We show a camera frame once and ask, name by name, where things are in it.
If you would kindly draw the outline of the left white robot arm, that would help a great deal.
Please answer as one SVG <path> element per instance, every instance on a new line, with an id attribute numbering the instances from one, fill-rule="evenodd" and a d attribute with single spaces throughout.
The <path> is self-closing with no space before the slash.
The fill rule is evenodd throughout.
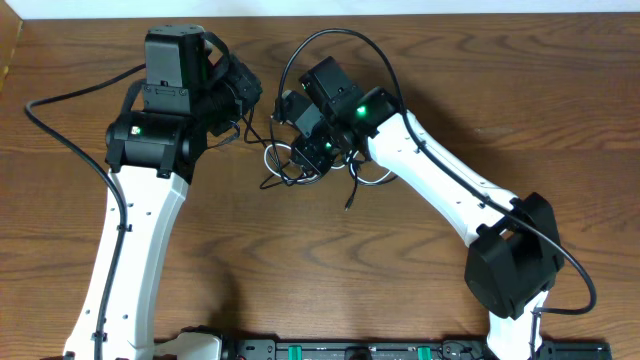
<path id="1" fill-rule="evenodd" d="M 101 241 L 67 359 L 220 359 L 222 338 L 195 328 L 156 342 L 154 314 L 177 215 L 210 136 L 231 141 L 258 102 L 259 79 L 215 34 L 152 27 L 146 75 L 106 132 L 109 194 Z"/>

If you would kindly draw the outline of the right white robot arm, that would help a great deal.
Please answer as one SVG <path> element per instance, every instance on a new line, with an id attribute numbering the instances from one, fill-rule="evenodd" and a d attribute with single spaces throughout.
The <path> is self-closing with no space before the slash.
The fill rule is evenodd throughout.
<path id="1" fill-rule="evenodd" d="M 362 151 L 437 210 L 468 249 L 464 280 L 489 312 L 489 350 L 500 359 L 536 356 L 538 314 L 564 265 L 555 215 L 542 196 L 520 199 L 480 176 L 381 87 L 288 90 L 277 108 L 301 134 L 293 162 L 326 174 L 337 156 Z"/>

